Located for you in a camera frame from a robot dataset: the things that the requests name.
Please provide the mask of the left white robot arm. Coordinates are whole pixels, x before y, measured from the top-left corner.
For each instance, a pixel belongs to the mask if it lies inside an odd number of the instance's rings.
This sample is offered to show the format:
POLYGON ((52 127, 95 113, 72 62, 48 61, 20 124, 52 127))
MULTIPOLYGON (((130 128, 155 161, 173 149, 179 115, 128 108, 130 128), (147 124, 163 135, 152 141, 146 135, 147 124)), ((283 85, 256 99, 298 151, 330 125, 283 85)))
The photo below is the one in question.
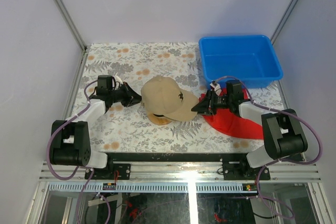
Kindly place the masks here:
POLYGON ((96 168, 98 175, 109 179, 115 166, 108 162, 106 153, 91 149, 90 128, 106 114, 115 103, 130 107, 141 102, 126 82, 110 76, 100 75, 84 89, 86 105, 66 120, 52 124, 51 137, 47 145, 47 164, 96 168))

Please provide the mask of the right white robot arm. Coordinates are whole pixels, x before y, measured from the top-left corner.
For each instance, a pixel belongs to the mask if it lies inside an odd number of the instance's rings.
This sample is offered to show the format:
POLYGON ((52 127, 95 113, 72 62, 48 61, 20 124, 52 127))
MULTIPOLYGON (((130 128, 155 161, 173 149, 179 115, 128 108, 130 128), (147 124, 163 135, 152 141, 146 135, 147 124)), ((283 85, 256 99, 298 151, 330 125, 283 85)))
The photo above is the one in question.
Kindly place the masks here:
POLYGON ((213 82, 192 111, 225 135, 263 140, 263 146, 249 152, 239 166, 240 175, 251 179, 259 167, 305 152, 308 143, 294 110, 263 109, 247 95, 247 89, 238 80, 228 80, 224 90, 213 82))

